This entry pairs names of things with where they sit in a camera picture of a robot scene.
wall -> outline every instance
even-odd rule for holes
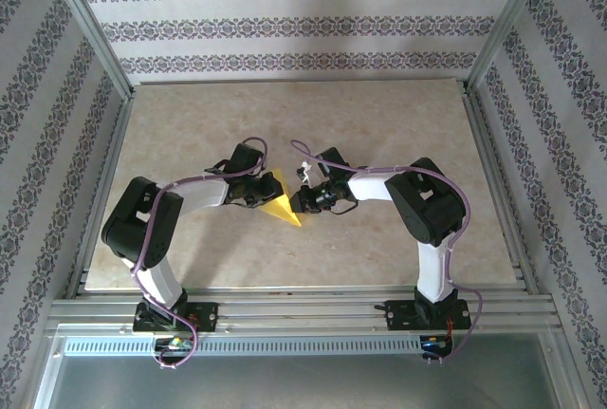
[[[20,407],[120,96],[65,0],[0,0],[0,407]]]
[[[506,0],[88,0],[133,83],[463,79]]]
[[[607,407],[606,2],[526,1],[478,91],[592,407]]]

yellow wedge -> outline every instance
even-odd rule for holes
[[[283,221],[293,224],[294,226],[301,227],[302,223],[297,216],[291,210],[291,204],[289,200],[289,192],[286,188],[285,177],[281,169],[272,170],[272,174],[283,186],[283,194],[280,197],[276,197],[274,200],[269,201],[266,205],[262,205],[259,209],[262,212],[271,214],[272,216],[280,217]]]

striped wallpaper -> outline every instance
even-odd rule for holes
[[[463,79],[506,0],[88,0],[135,84]]]
[[[479,91],[527,251],[607,407],[607,0],[527,0]]]
[[[22,407],[121,99],[65,0],[0,0],[0,408]]]

table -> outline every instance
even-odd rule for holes
[[[122,144],[107,217],[136,176],[160,184],[201,173],[257,135],[268,168],[299,189],[303,158],[336,146],[352,165],[391,166],[430,157],[469,196],[472,221],[455,247],[454,280],[515,281],[455,80],[145,85]],[[259,210],[221,207],[183,216],[169,261],[185,288],[278,288],[414,284],[417,246],[391,202],[350,214],[300,216],[296,228]],[[98,240],[87,290],[135,288]]]

beige marble surface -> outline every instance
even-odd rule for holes
[[[291,192],[303,158],[336,146],[352,165],[426,156],[468,194],[472,221],[455,247],[462,283],[514,276],[457,84],[444,81],[143,86],[137,93],[108,200],[131,178],[159,183],[200,173],[251,135],[269,144],[268,168]],[[169,260],[185,288],[414,284],[417,247],[394,205],[369,200],[344,216],[301,216],[296,228],[261,211],[220,207],[183,216]],[[87,289],[132,288],[128,269],[98,242]]]

